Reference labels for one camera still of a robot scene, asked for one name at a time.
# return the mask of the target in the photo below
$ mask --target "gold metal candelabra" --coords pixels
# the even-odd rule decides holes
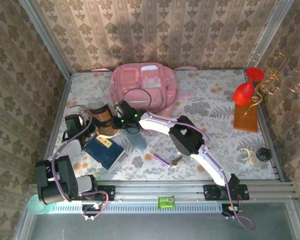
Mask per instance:
[[[263,96],[261,95],[261,92],[268,93],[270,95],[275,95],[275,96],[280,94],[280,92],[281,92],[280,87],[278,87],[278,86],[270,87],[270,84],[272,82],[277,81],[281,86],[284,86],[285,88],[289,89],[290,91],[292,91],[294,93],[300,94],[300,83],[294,83],[293,84],[294,88],[291,88],[282,82],[283,77],[285,77],[285,78],[299,78],[300,77],[300,67],[299,66],[295,66],[293,68],[293,71],[294,71],[293,75],[283,76],[283,74],[280,73],[281,68],[287,62],[287,57],[283,53],[275,52],[273,54],[273,56],[271,56],[271,57],[265,57],[265,56],[262,56],[261,54],[254,53],[251,55],[250,59],[253,62],[258,62],[258,61],[263,60],[265,62],[266,71],[265,71],[264,80],[262,80],[261,82],[258,83],[258,85],[255,86],[254,90],[255,90],[257,96],[253,96],[251,98],[251,101],[254,102],[254,104],[250,105],[250,107],[244,113],[244,115],[246,115],[253,106],[256,106],[262,102]],[[274,61],[281,61],[282,63],[278,68],[275,69],[269,65],[269,63],[273,63]]]

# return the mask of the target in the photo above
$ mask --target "patterned wallpaper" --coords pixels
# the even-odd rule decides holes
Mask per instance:
[[[135,62],[243,69],[277,0],[34,0],[72,72]]]
[[[0,0],[0,240],[11,239],[65,79],[17,0]]]
[[[271,56],[274,52],[288,57],[282,74],[290,74],[294,66],[300,66],[300,0],[294,1],[265,55]],[[283,79],[288,85],[292,84],[291,78]],[[266,100],[272,140],[285,174],[293,182],[300,200],[300,94],[282,88],[280,95],[267,95]]]

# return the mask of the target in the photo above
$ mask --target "blue book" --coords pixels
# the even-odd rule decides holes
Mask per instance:
[[[84,150],[107,170],[109,170],[125,152],[125,150],[113,140],[99,136],[94,136],[84,146]]]

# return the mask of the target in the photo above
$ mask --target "pink backpack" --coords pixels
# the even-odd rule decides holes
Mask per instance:
[[[180,67],[178,70],[193,70],[193,67]],[[133,88],[142,88],[151,94],[149,110],[163,117],[170,117],[174,111],[178,95],[178,82],[172,69],[161,63],[128,63],[117,67],[112,75],[110,93],[116,104],[123,94]],[[146,92],[133,90],[123,98],[135,109],[146,109],[149,96]]]

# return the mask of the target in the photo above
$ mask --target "table surface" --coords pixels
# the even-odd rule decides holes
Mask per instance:
[[[245,81],[242,70],[176,71],[180,94],[193,93],[194,97],[176,103],[172,117],[187,116],[210,137],[209,148],[224,168],[239,179],[275,179],[270,162],[254,168],[244,161],[240,148],[257,150],[264,147],[260,128],[257,133],[233,128],[235,89]],[[96,109],[109,103],[111,72],[74,73],[66,107],[84,105]],[[54,152],[62,145],[66,130],[64,118],[58,131]],[[71,161],[77,177],[93,174],[97,180],[210,180],[210,175],[197,161],[183,156],[186,164],[167,168],[150,153],[159,155],[168,162],[178,157],[170,137],[150,130],[140,131],[147,142],[144,151],[138,151],[121,131],[112,138],[125,149],[123,156],[107,171],[84,150]]]

